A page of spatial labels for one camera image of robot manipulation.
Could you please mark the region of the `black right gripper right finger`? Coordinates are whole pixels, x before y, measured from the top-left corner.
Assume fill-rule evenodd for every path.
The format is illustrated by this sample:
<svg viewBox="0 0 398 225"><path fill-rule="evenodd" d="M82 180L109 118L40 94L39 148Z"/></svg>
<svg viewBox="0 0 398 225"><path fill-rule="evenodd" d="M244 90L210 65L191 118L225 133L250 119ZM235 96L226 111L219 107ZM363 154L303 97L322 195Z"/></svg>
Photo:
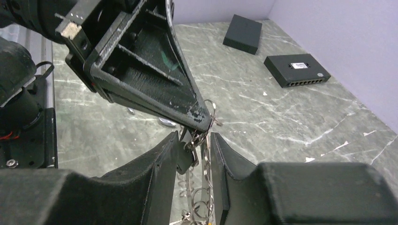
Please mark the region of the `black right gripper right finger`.
<svg viewBox="0 0 398 225"><path fill-rule="evenodd" d="M262 162L210 137L218 225L395 225L398 202L372 166Z"/></svg>

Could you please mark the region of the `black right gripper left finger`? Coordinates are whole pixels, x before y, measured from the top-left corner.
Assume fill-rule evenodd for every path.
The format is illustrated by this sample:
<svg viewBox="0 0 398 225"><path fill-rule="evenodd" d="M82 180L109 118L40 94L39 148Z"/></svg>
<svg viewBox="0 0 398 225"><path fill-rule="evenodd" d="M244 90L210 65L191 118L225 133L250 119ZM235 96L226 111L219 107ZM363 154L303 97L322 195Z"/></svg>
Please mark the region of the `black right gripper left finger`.
<svg viewBox="0 0 398 225"><path fill-rule="evenodd" d="M101 177L65 169L2 169L3 225L167 225L178 133Z"/></svg>

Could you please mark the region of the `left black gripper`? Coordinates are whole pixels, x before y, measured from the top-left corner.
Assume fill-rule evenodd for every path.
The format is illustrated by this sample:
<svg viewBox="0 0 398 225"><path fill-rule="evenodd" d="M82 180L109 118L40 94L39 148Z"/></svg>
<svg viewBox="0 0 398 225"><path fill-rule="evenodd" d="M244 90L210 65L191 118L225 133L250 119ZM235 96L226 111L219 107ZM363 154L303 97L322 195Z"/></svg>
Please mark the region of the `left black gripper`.
<svg viewBox="0 0 398 225"><path fill-rule="evenodd" d="M211 115L173 27L170 0L80 0L56 33L66 63L111 103L206 132Z"/></svg>

